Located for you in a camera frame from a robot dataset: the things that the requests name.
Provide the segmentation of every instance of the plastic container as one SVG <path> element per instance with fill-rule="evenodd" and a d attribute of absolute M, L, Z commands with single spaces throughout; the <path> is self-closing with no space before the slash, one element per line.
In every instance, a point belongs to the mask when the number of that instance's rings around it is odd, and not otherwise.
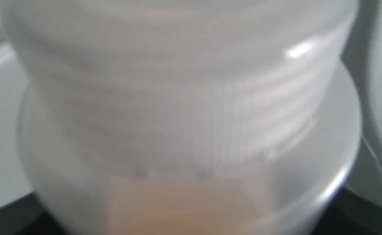
<path fill-rule="evenodd" d="M 353 0 L 2 1 L 21 159 L 73 234 L 305 234 L 354 161 Z"/>

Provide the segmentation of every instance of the translucent plastic container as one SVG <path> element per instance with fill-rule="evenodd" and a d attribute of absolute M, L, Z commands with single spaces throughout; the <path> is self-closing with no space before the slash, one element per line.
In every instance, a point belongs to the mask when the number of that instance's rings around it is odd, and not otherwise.
<path fill-rule="evenodd" d="M 305 234 L 355 158 L 355 0 L 2 1 L 21 159 L 73 234 Z"/>

